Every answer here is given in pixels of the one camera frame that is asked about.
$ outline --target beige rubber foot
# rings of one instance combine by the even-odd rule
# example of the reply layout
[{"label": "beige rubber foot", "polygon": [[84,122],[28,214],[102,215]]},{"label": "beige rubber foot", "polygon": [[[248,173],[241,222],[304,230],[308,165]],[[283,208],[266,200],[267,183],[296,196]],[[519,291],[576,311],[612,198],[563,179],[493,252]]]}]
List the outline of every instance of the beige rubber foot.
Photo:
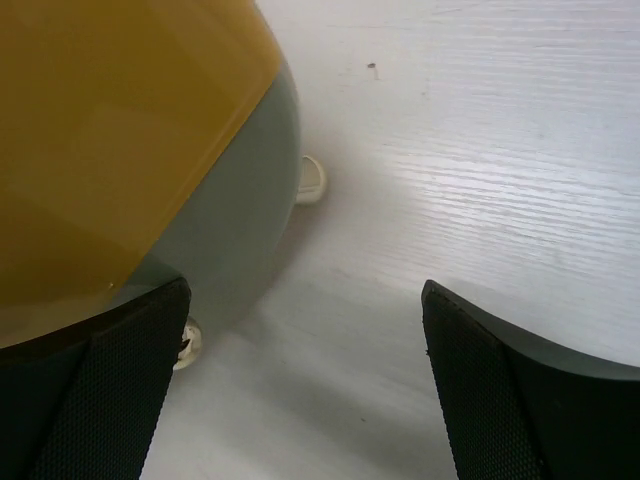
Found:
[{"label": "beige rubber foot", "polygon": [[202,331],[200,325],[189,317],[182,332],[182,350],[178,354],[178,361],[173,366],[173,370],[182,370],[191,365],[198,358],[201,350]]},{"label": "beige rubber foot", "polygon": [[302,175],[298,185],[296,205],[313,205],[320,201],[327,191],[327,172],[313,157],[302,157]]}]

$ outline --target yellow object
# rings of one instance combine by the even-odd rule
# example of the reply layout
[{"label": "yellow object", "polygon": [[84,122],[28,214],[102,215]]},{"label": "yellow object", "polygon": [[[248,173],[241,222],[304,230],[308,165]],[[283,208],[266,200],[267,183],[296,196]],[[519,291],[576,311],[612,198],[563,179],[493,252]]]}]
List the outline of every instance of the yellow object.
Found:
[{"label": "yellow object", "polygon": [[249,0],[0,6],[0,348],[83,320],[269,88]]}]

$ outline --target orange panel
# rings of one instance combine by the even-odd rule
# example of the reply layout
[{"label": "orange panel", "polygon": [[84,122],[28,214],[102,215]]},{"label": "orange panel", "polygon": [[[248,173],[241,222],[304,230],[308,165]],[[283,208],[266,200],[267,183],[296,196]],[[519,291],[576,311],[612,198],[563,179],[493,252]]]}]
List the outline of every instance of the orange panel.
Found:
[{"label": "orange panel", "polygon": [[104,308],[280,64],[249,0],[0,5],[0,347]]}]

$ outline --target ribbed black surface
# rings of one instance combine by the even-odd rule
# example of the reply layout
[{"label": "ribbed black surface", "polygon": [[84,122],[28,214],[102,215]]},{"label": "ribbed black surface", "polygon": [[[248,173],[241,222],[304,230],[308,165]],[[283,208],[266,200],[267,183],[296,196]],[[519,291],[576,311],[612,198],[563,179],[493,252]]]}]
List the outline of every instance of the ribbed black surface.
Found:
[{"label": "ribbed black surface", "polygon": [[502,344],[437,287],[424,329],[460,480],[543,480],[546,470]]},{"label": "ribbed black surface", "polygon": [[177,280],[101,316],[98,324],[111,326],[92,335],[27,478],[139,478],[189,298],[186,282]]}]

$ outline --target white wooden surface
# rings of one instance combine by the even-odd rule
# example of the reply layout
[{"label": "white wooden surface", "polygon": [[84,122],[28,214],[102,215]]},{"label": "white wooden surface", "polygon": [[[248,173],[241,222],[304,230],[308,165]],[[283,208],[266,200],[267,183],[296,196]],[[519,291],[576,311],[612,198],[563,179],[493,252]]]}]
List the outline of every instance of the white wooden surface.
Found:
[{"label": "white wooden surface", "polygon": [[145,479],[454,479],[427,278],[640,365],[640,3],[258,3],[331,190],[176,376]]}]

